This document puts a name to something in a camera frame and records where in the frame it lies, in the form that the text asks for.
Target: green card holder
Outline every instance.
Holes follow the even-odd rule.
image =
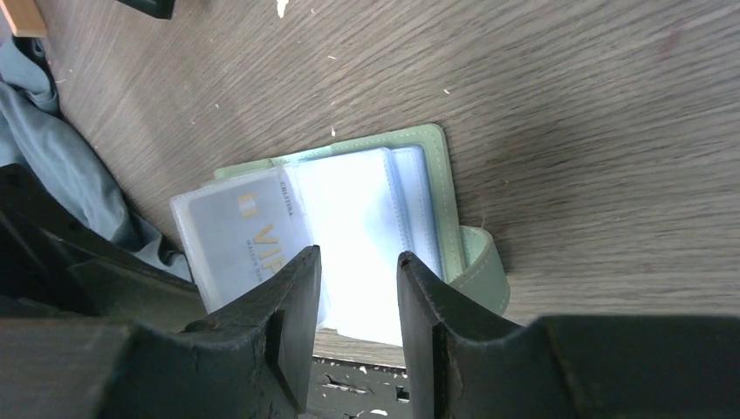
[[[439,240],[443,280],[496,314],[509,303],[510,288],[493,237],[476,227],[460,226],[449,154],[442,129],[434,124],[411,127],[334,143],[291,155],[283,155],[219,168],[217,180],[369,148],[419,146],[427,163],[435,227]]]

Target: wooden table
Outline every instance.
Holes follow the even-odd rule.
[[[38,5],[66,116],[175,240],[214,168],[436,122],[510,319],[740,312],[737,2]],[[342,342],[316,350],[402,362]]]

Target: gray cloth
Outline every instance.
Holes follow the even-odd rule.
[[[59,115],[56,85],[37,39],[0,46],[0,166],[29,169],[72,215],[142,261],[190,280],[188,261],[163,251],[162,234],[130,211],[118,184]]]

